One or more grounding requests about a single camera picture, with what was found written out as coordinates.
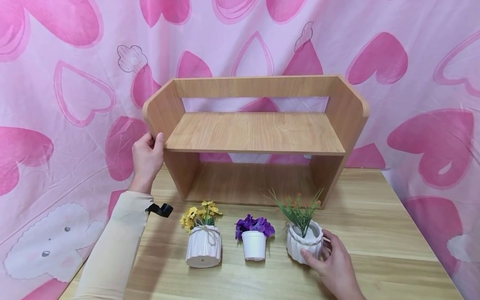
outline wooden desk organizer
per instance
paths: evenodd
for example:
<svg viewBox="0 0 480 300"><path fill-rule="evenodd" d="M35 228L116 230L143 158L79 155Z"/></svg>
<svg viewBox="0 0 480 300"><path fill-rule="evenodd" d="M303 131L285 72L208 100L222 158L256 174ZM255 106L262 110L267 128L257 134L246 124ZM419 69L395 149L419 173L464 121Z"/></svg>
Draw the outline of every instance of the wooden desk organizer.
<svg viewBox="0 0 480 300"><path fill-rule="evenodd" d="M182 98L325 97L325 112L185 112ZM153 136L163 132L164 161L183 200L272 205L264 197L313 197L321 208L369 115L341 76L172 79L143 107ZM199 153L312 155L309 165L200 162Z"/></svg>

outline arm sleeve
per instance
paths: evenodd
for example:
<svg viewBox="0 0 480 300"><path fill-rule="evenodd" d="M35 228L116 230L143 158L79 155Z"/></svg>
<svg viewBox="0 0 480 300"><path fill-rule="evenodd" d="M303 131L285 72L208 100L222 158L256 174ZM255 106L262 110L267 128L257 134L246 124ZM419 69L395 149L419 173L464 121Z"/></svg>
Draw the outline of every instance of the arm sleeve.
<svg viewBox="0 0 480 300"><path fill-rule="evenodd" d="M153 202L126 191L88 258L74 300L122 300Z"/></svg>

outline hand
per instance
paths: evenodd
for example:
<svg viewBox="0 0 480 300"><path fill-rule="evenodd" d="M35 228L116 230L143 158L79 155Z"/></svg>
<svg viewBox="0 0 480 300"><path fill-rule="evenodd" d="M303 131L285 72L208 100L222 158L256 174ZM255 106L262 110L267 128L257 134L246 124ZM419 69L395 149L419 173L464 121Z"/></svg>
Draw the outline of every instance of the hand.
<svg viewBox="0 0 480 300"><path fill-rule="evenodd" d="M353 270L352 259L342 241L328 230L322 230L324 240L321 260L302 249L306 263L318 272L324 285L338 300L365 300Z"/></svg>
<svg viewBox="0 0 480 300"><path fill-rule="evenodd" d="M129 191L152 193L153 180L163 166L163 146L163 133L159 133L154 141L149 132L133 144L134 175Z"/></svg>

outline white ceramic pot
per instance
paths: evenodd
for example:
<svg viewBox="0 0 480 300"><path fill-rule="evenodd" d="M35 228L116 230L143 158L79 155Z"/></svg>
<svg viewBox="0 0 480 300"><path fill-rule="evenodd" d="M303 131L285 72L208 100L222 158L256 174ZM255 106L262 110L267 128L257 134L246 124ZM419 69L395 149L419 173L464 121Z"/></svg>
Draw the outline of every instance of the white ceramic pot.
<svg viewBox="0 0 480 300"><path fill-rule="evenodd" d="M198 226L188 239L185 261L192 268L210 268L220 263L222 237L217 227Z"/></svg>
<svg viewBox="0 0 480 300"><path fill-rule="evenodd" d="M259 262L265 259L266 236L263 232L245 231L241 239L245 260Z"/></svg>
<svg viewBox="0 0 480 300"><path fill-rule="evenodd" d="M317 222L310 221L308 225L307 235L305 238L301 237L301 232L298 227L289 223L287 232L287 252L293 260L306 264L300 249L306 249L314 257L318 257L323 244L322 228Z"/></svg>

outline wooden table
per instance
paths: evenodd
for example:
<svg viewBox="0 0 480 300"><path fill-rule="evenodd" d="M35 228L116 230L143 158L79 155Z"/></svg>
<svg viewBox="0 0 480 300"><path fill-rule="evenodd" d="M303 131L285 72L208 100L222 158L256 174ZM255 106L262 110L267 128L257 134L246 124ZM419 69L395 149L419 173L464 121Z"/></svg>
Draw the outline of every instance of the wooden table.
<svg viewBox="0 0 480 300"><path fill-rule="evenodd" d="M224 213L217 222L222 263L190 269L185 263L188 234L179 223L190 205L181 202L166 168L156 178L153 195L175 210L168 219L149 217L125 299L334 299L317 274L288 257L286 218L277 209L219 205ZM234 239L234 223L247 213L267 217L277 230L264 262L246 262ZM380 171L345 169L327 208L314 220L341 238L367 299L462 299ZM73 298L80 276L81 271L62 300Z"/></svg>

